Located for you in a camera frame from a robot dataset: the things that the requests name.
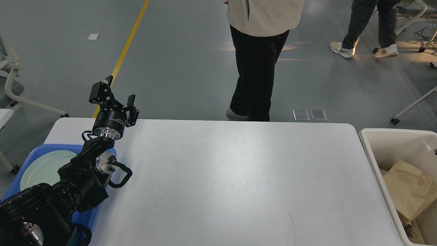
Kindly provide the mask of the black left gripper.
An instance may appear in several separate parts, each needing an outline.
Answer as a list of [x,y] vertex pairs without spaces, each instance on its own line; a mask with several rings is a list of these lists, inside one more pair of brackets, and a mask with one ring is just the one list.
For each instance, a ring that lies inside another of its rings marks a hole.
[[123,137],[126,127],[136,124],[139,110],[134,104],[135,94],[128,97],[126,106],[120,103],[114,104],[115,98],[110,87],[112,81],[113,76],[107,76],[104,81],[93,84],[89,103],[101,107],[93,125],[94,135],[118,140]]

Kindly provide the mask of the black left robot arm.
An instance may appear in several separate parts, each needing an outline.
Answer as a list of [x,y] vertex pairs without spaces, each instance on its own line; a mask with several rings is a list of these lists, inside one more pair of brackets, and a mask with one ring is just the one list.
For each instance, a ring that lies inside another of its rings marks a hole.
[[67,246],[78,232],[84,234],[79,245],[89,245],[91,229],[73,223],[72,215],[97,207],[108,198],[106,186],[121,188],[132,176],[109,149],[126,127],[136,124],[139,111],[134,94],[126,106],[115,99],[113,79],[110,75],[93,84],[89,102],[99,112],[92,130],[82,133],[81,152],[58,169],[59,182],[33,185],[1,202],[2,246]]

